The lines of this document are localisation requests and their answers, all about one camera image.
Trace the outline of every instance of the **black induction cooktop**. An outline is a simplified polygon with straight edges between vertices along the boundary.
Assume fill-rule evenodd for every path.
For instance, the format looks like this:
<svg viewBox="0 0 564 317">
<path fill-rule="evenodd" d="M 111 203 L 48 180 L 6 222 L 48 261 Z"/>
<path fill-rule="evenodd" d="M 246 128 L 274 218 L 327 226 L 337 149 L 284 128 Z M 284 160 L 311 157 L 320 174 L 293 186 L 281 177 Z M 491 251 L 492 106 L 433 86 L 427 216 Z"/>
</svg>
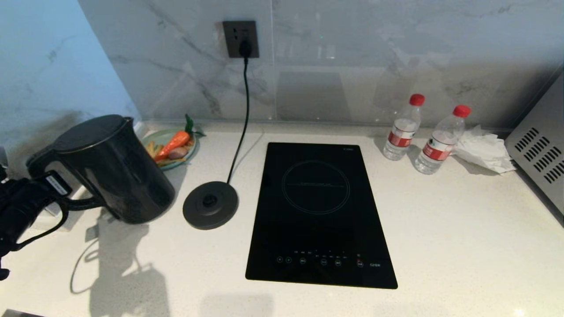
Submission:
<svg viewBox="0 0 564 317">
<path fill-rule="evenodd" d="M 398 287 L 359 146 L 268 144 L 245 276 Z"/>
</svg>

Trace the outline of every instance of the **kettle power base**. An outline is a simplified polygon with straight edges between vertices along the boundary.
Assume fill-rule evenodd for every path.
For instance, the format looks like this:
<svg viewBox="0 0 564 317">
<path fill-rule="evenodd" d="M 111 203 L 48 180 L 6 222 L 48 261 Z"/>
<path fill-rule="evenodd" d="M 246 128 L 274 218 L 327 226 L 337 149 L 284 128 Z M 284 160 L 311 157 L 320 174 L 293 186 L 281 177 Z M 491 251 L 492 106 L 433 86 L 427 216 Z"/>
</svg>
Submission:
<svg viewBox="0 0 564 317">
<path fill-rule="evenodd" d="M 209 182 L 196 187 L 186 197 L 182 210 L 192 227 L 209 230 L 228 222 L 238 206 L 239 198 L 231 185 Z"/>
</svg>

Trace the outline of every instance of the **plastic water bottle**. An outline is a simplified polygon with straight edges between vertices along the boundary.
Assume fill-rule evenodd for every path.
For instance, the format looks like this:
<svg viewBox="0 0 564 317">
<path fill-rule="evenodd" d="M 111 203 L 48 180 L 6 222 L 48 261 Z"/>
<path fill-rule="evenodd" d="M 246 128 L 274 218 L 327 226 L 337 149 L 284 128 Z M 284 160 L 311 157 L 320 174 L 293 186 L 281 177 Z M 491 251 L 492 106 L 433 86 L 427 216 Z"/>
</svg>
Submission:
<svg viewBox="0 0 564 317">
<path fill-rule="evenodd" d="M 421 105 L 425 96 L 413 94 L 394 120 L 388 140 L 384 146 L 384 156 L 392 161 L 400 160 L 406 153 L 411 139 L 421 124 Z"/>
<path fill-rule="evenodd" d="M 464 133 L 464 118 L 472 110 L 467 105 L 457 105 L 452 114 L 444 118 L 433 131 L 427 144 L 415 160 L 415 168 L 423 174 L 434 174 L 451 154 Z"/>
</svg>

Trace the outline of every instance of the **wall outlet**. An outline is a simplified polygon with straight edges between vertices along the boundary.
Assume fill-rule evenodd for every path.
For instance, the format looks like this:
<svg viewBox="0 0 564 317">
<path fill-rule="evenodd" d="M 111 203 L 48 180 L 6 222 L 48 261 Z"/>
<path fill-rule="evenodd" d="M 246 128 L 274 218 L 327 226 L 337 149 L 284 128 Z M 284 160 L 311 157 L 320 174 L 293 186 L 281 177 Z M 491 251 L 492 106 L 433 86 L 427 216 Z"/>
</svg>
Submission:
<svg viewBox="0 0 564 317">
<path fill-rule="evenodd" d="M 253 46 L 249 58 L 258 58 L 257 24 L 255 21 L 224 21 L 223 32 L 230 58 L 243 58 L 239 54 L 239 46 L 245 39 Z"/>
</svg>

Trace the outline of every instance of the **plate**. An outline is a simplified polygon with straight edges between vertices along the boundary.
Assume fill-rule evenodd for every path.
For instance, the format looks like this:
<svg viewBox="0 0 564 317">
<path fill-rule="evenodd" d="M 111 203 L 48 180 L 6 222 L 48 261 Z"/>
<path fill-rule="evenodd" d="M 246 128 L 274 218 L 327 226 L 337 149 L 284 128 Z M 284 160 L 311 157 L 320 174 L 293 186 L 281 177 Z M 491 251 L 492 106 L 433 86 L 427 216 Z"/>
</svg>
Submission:
<svg viewBox="0 0 564 317">
<path fill-rule="evenodd" d="M 169 129 L 169 130 L 162 130 L 162 131 L 159 131 L 159 132 L 155 132 L 151 135 L 147 135 L 146 137 L 144 137 L 141 140 L 141 144 L 143 145 L 143 147 L 145 147 L 151 141 L 155 141 L 155 145 L 158 145 L 158 144 L 166 145 L 170 141 L 170 139 L 178 131 L 180 131 L 180 130 L 179 129 Z M 200 147 L 200 140 L 196 137 L 195 141 L 194 141 L 194 145 L 192 146 L 192 148 L 190 148 L 190 151 L 188 151 L 188 153 L 186 155 L 184 155 L 184 158 L 186 159 L 185 162 L 174 162 L 174 163 L 168 164 L 166 166 L 161 166 L 160 169 L 161 170 L 169 170 L 169 169 L 173 169 L 173 168 L 177 167 L 178 165 L 180 165 L 182 163 L 189 162 L 196 155 L 196 152 L 197 152 L 199 147 Z"/>
</svg>

